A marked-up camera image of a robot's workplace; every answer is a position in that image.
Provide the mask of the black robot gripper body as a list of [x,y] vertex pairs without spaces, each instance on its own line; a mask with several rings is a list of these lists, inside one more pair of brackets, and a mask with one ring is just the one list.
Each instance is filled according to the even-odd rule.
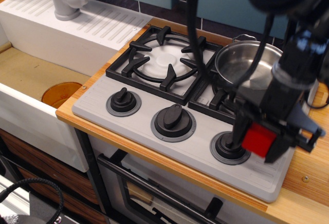
[[277,136],[283,133],[293,134],[296,146],[311,152],[317,140],[325,135],[325,131],[304,114],[300,105],[302,94],[302,90],[273,79],[260,95],[259,103],[253,102],[247,94],[242,94],[243,101],[235,102],[235,114],[240,107],[248,106],[253,114],[253,122]]

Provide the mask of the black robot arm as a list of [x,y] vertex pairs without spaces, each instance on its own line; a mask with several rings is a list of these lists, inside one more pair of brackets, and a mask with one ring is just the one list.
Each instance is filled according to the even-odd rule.
[[325,134],[304,114],[300,99],[316,82],[328,83],[328,0],[250,2],[268,15],[267,26],[282,14],[295,25],[260,99],[245,97],[237,103],[233,144],[272,163],[290,147],[312,151]]

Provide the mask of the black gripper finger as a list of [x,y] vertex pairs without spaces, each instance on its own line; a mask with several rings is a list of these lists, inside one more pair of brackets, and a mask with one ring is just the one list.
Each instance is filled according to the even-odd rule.
[[253,114],[248,106],[238,109],[232,130],[232,148],[241,147],[244,137],[253,123]]
[[291,133],[283,133],[278,135],[273,144],[271,145],[269,151],[265,156],[265,163],[274,163],[282,155],[284,155],[288,149],[295,148],[295,136]]

